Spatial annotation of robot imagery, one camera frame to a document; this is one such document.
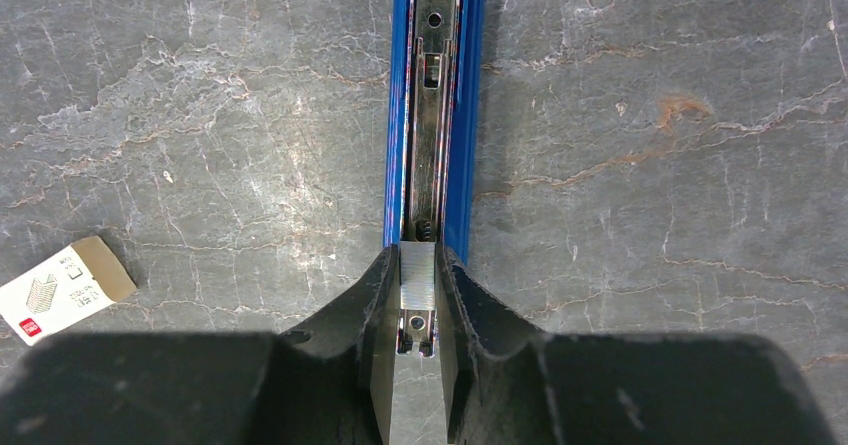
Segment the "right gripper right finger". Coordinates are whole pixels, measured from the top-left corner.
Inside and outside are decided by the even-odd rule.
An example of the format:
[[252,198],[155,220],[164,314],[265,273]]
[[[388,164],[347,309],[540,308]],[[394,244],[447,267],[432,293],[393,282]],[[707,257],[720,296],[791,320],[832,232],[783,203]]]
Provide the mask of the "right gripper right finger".
[[452,444],[832,444],[797,365],[740,333],[555,334],[435,250]]

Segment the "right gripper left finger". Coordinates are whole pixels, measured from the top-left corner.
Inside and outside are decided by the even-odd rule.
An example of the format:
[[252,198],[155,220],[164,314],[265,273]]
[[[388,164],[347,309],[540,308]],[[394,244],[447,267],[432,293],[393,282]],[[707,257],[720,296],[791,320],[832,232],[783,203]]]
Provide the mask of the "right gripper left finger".
[[282,333],[66,334],[1,386],[5,444],[384,444],[397,247]]

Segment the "silver staple strip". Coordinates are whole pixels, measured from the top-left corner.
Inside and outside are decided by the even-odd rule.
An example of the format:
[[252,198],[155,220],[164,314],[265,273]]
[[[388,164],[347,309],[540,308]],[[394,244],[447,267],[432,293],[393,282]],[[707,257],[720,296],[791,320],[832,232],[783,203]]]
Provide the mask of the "silver staple strip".
[[400,308],[434,311],[435,242],[401,241]]

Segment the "blue stapler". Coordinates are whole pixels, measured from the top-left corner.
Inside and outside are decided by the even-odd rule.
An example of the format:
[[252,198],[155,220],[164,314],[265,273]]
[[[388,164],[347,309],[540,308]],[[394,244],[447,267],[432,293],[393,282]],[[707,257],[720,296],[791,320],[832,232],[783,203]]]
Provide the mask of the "blue stapler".
[[[394,0],[383,241],[469,252],[485,0]],[[396,352],[435,352],[434,311],[400,308]]]

